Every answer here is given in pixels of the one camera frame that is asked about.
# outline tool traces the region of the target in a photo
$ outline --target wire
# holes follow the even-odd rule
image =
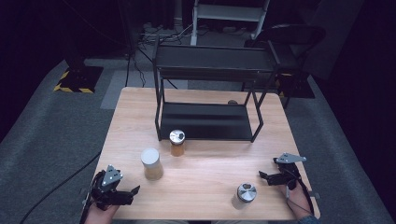
[[[296,205],[297,207],[303,209],[305,212],[307,212],[307,213],[309,213],[311,216],[313,216],[312,213],[311,213],[311,211],[308,211],[308,210],[306,210],[305,208],[303,208],[303,207],[301,207],[300,205],[298,205],[297,203],[294,203],[292,200],[287,199],[287,200],[286,200],[286,204],[288,205],[288,207],[289,207],[290,209],[291,209],[291,207],[290,207],[289,203],[292,203],[292,204]]]
[[[113,41],[116,44],[128,47],[127,44],[122,43],[108,35],[105,35],[103,32],[99,31],[96,27],[94,27],[89,21],[87,21],[74,7],[72,7],[66,0],[62,0],[64,2],[65,5],[67,5],[74,13],[76,13],[76,15],[78,15],[85,23],[87,23],[96,33],[98,33],[99,35],[103,36],[104,38],[107,38],[108,40]]]
[[[122,31],[124,32],[124,38],[125,38],[125,43],[129,42],[129,47],[132,50],[132,43],[131,43],[131,39],[128,38],[129,36],[126,34],[126,25],[125,25],[125,21],[123,19],[122,13],[121,13],[121,6],[120,6],[120,1],[117,1],[117,6],[119,7],[119,13],[120,13],[120,18],[121,18],[121,24],[122,24]]]
[[[297,181],[298,179],[301,179],[300,176],[296,176],[294,173],[292,173],[290,170],[288,169],[282,169],[282,171],[287,172],[288,174],[292,175],[294,177],[294,179]]]
[[[29,217],[29,215],[33,212],[33,210],[35,210],[36,207],[38,207],[44,200],[46,200],[51,193],[53,193],[55,190],[57,190],[58,188],[60,188],[62,185],[64,185],[67,181],[69,181],[71,178],[73,178],[75,175],[79,174],[79,172],[81,172],[82,170],[84,170],[85,168],[87,168],[87,166],[89,166],[94,160],[96,160],[102,151],[98,152],[90,161],[88,161],[84,166],[82,166],[81,168],[79,168],[77,171],[75,171],[72,175],[70,175],[69,177],[66,178],[66,180],[64,180],[61,184],[59,184],[58,186],[56,186],[55,188],[53,188],[52,190],[50,190],[44,197],[42,197],[23,217],[23,219],[21,220],[20,224],[22,224],[26,218]]]
[[[143,55],[145,55],[145,57],[152,63],[152,60],[150,59],[150,57],[141,49],[141,48],[137,48],[140,52],[142,52]]]
[[[183,35],[185,34],[190,28],[192,27],[192,24],[190,24],[187,28],[185,28],[184,30],[182,30],[180,33],[176,33],[174,35],[162,35],[163,37],[160,39],[160,42],[172,42],[172,41],[179,41],[180,39],[186,36],[190,36],[190,35]],[[143,34],[145,36],[147,36],[147,38],[145,38],[145,41],[141,41],[140,44],[144,45],[144,44],[154,44],[155,39],[149,39],[149,37],[151,36],[157,36],[154,34]]]
[[[145,79],[145,74],[137,67],[137,62],[136,59],[134,58],[134,55],[132,57],[132,60],[134,61],[134,68],[139,72],[140,74],[140,80],[142,80],[142,88],[145,87],[146,85],[146,79]]]
[[[163,26],[162,26],[162,25],[160,25],[160,26],[158,26],[158,27],[144,27],[145,33],[143,33],[143,35],[146,35],[146,34],[151,34],[151,35],[153,35],[153,34],[158,33],[159,31],[161,31],[162,29],[163,29]]]
[[[166,81],[168,81],[169,82],[169,84],[171,84],[175,89],[177,89],[177,87],[171,82],[171,80],[169,80],[169,79],[166,79]]]
[[[205,31],[203,34],[199,34],[199,33],[197,32],[197,35],[206,35],[206,34],[209,33],[209,32],[210,32],[210,30]]]
[[[240,30],[235,30],[235,31],[231,31],[231,32],[223,32],[223,33],[226,34],[226,35],[240,36],[240,35],[243,35],[246,32],[247,32],[246,28],[241,28]]]
[[[84,202],[84,207],[82,208],[82,214],[81,214],[81,218],[79,220],[79,224],[84,224],[86,219],[87,219],[88,212],[89,212],[90,207],[91,207],[91,205],[93,203],[93,200],[92,200],[92,197],[91,197],[93,185],[97,181],[99,174],[101,174],[101,173],[98,173],[93,178],[93,180],[91,182],[91,185],[90,185],[90,189],[88,190],[87,197],[86,197],[85,201],[83,201]]]
[[[128,54],[128,65],[126,66],[126,78],[125,78],[125,87],[128,86],[128,79],[129,79],[129,64],[131,63],[131,54]]]

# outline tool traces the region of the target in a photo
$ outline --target black cable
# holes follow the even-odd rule
[[[125,87],[128,86],[128,79],[129,79],[129,64],[131,63],[131,54],[128,54],[128,65],[126,66],[126,78],[125,78]]]
[[[295,180],[300,179],[300,176],[296,176],[294,173],[292,173],[290,170],[288,169],[282,169],[283,172],[287,172],[289,175],[292,175],[294,177]]]
[[[145,55],[145,57],[152,63],[152,60],[150,59],[150,57],[141,49],[141,48],[137,48],[140,52],[142,52],[143,55]]]
[[[181,38],[183,38],[183,37],[185,37],[185,36],[188,36],[188,35],[183,35],[183,34],[185,34],[186,32],[190,31],[191,27],[192,27],[192,24],[190,24],[186,29],[184,29],[184,30],[181,31],[180,33],[178,33],[177,30],[176,30],[176,28],[175,28],[176,33],[173,34],[173,35],[166,35],[165,37],[162,37],[162,38],[160,39],[160,40],[161,40],[161,43],[162,43],[162,42],[176,42],[176,41],[178,41],[179,44],[182,44],[182,43],[181,43]],[[150,36],[147,36],[147,37],[144,37],[144,38],[142,39],[142,41],[139,42],[139,44],[141,44],[144,48],[146,48],[146,47],[145,47],[145,44],[148,44],[148,45],[153,46],[153,45],[154,45],[154,42],[155,42],[155,37],[153,37],[152,39],[149,39],[150,37],[151,37],[151,35],[150,35]]]
[[[290,200],[290,196],[289,196],[288,191],[289,191],[289,183],[291,183],[292,181],[298,181],[300,183],[300,185],[301,185],[301,187],[303,189],[304,196],[305,196],[306,200],[308,201],[309,209],[311,211],[306,210],[305,208],[301,207],[299,204],[297,204],[294,201]],[[297,207],[303,209],[305,212],[309,213],[311,216],[313,216],[315,214],[314,205],[312,204],[311,198],[310,198],[309,193],[308,193],[308,189],[307,189],[305,183],[303,182],[303,180],[301,178],[292,179],[286,184],[286,204],[291,209],[291,207],[288,204],[288,202],[290,202],[290,203],[296,205]]]
[[[42,197],[40,199],[40,201],[38,201],[38,203],[36,203],[23,217],[23,219],[21,220],[20,224],[22,224],[26,218],[29,217],[29,215],[33,212],[33,210],[35,210],[36,207],[38,207],[44,200],[46,200],[51,193],[53,193],[55,190],[57,190],[58,188],[60,188],[62,185],[64,185],[67,181],[69,181],[71,178],[73,178],[75,175],[77,175],[79,172],[81,172],[82,170],[84,170],[85,168],[87,168],[87,166],[89,166],[94,160],[96,160],[102,151],[98,152],[90,161],[88,161],[84,166],[82,166],[81,168],[79,168],[77,171],[75,171],[72,175],[70,175],[69,177],[66,178],[66,180],[64,180],[61,184],[59,184],[58,186],[56,186],[55,188],[53,188],[50,192],[48,192],[44,197]]]
[[[146,85],[146,79],[145,79],[145,74],[137,67],[137,62],[136,59],[134,58],[134,55],[132,57],[132,60],[134,61],[134,68],[139,72],[140,74],[140,80],[142,80],[142,88],[145,87]]]
[[[247,32],[247,30],[246,30],[246,29],[241,29],[241,30],[243,30],[243,32],[242,32],[241,34],[237,34],[238,32],[240,32],[240,30],[231,31],[231,32],[223,32],[223,33],[224,33],[224,34],[226,34],[226,35],[235,35],[235,36],[241,36],[241,35],[243,35],[244,33],[246,33],[246,32]]]
[[[171,80],[169,80],[169,79],[166,79],[166,81],[168,81],[169,82],[169,84],[171,84],[175,89],[177,89],[177,87],[171,82]]]
[[[120,13],[121,23],[122,23],[122,27],[123,27],[125,42],[129,43],[128,65],[127,65],[127,68],[126,68],[126,78],[125,78],[125,87],[127,87],[128,86],[128,79],[129,79],[129,66],[130,66],[130,63],[131,63],[131,55],[133,55],[133,57],[134,57],[134,49],[133,49],[133,45],[132,45],[132,41],[131,41],[130,35],[127,35],[127,32],[126,32],[126,28],[125,28],[126,25],[125,25],[125,21],[124,21],[123,16],[122,16],[123,14],[121,12],[120,0],[117,1],[117,5],[119,6],[119,13]]]
[[[84,207],[82,208],[82,214],[81,214],[81,219],[79,220],[79,224],[85,223],[87,216],[88,216],[88,212],[90,210],[90,207],[94,203],[94,200],[91,197],[92,189],[93,189],[93,185],[98,180],[100,174],[101,174],[101,172],[96,174],[91,182],[90,189],[88,190],[87,198],[85,199]]]
[[[202,35],[206,35],[207,33],[209,33],[210,32],[210,30],[208,29],[208,30],[206,30],[206,31],[204,31],[204,33],[203,34],[199,34],[198,33],[198,30],[197,30],[197,35],[200,35],[200,36],[202,36]]]
[[[67,1],[62,0],[64,2],[65,5],[67,5],[76,15],[78,15],[86,24],[88,24],[96,33],[98,33],[99,35],[103,36],[104,38],[107,38],[108,40],[111,40],[112,42],[122,45],[122,46],[128,46],[125,43],[121,43],[120,41],[105,35],[103,32],[99,31],[96,27],[94,27],[90,22],[88,22],[74,7],[72,7]]]
[[[155,29],[155,31],[148,31],[147,29],[152,28]],[[154,35],[156,33],[158,33],[159,31],[161,31],[163,29],[163,26],[160,25],[158,27],[148,27],[148,28],[144,28],[145,34],[150,34],[150,35]]]

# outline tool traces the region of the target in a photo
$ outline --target black chair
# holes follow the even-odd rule
[[[286,109],[290,97],[293,95],[298,84],[306,81],[309,74],[303,71],[305,59],[317,43],[326,35],[326,31],[319,26],[307,24],[279,24],[268,29],[264,29],[256,39],[245,42],[245,48],[267,48],[267,41],[274,45],[277,56],[280,60],[276,82],[285,74],[290,80],[289,85],[278,87],[279,92],[287,95],[287,100],[283,104]]]

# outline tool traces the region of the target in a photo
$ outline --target jar lid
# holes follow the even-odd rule
[[[245,203],[250,203],[256,198],[257,190],[250,183],[241,184],[237,190],[238,198]]]
[[[181,130],[173,130],[169,134],[169,140],[175,145],[182,144],[184,139],[186,139],[186,135]]]
[[[146,167],[154,167],[160,160],[160,153],[155,148],[146,148],[140,155],[140,159]]]

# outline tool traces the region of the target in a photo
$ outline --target brown jar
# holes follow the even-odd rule
[[[163,176],[163,165],[161,164],[160,153],[157,149],[146,148],[140,157],[145,168],[146,179],[158,180]]]
[[[171,142],[171,155],[175,157],[182,156],[184,154],[185,146],[184,140],[186,135],[181,130],[173,130],[169,134],[169,140]]]

